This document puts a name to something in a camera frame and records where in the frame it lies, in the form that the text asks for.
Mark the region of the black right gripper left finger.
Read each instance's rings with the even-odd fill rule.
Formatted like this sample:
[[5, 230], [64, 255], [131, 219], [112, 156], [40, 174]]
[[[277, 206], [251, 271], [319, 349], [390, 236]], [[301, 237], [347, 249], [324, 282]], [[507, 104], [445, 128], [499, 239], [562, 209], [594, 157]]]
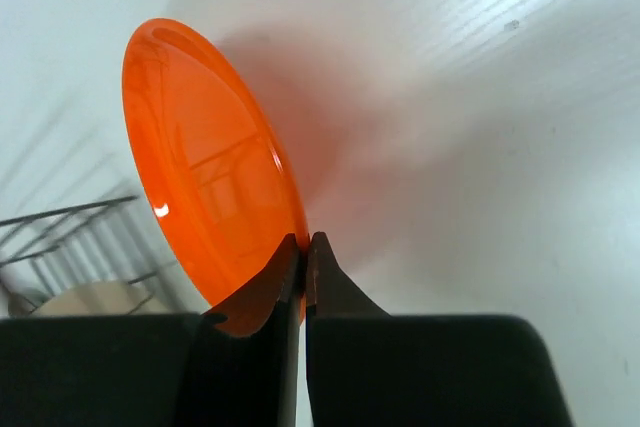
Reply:
[[40, 317], [1, 325], [5, 426], [291, 426], [299, 248], [203, 313]]

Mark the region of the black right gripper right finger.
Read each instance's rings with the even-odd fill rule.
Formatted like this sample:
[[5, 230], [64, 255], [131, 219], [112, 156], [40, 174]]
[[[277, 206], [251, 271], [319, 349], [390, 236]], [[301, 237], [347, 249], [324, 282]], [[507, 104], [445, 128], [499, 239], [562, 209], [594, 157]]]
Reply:
[[307, 265], [306, 371], [317, 426], [568, 426], [547, 347], [511, 315], [390, 315], [326, 234]]

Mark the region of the beige patterned plate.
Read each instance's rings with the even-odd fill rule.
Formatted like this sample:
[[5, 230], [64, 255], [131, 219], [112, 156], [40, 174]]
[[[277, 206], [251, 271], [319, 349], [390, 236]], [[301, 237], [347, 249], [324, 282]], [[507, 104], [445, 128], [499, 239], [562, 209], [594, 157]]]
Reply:
[[144, 288], [124, 281], [97, 281], [50, 297], [34, 289], [14, 293], [7, 309], [12, 318], [132, 315], [144, 312], [152, 301], [154, 295]]

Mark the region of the orange plastic plate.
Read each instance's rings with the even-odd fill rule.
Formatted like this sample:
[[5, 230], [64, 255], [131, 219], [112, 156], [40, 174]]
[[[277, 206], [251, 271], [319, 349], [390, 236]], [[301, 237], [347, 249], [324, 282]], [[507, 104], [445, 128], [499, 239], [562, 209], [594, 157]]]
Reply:
[[305, 250], [307, 219], [291, 164], [258, 102], [205, 37], [171, 19], [132, 35], [123, 60], [126, 128], [146, 197], [223, 332], [260, 330], [286, 271], [279, 247]]

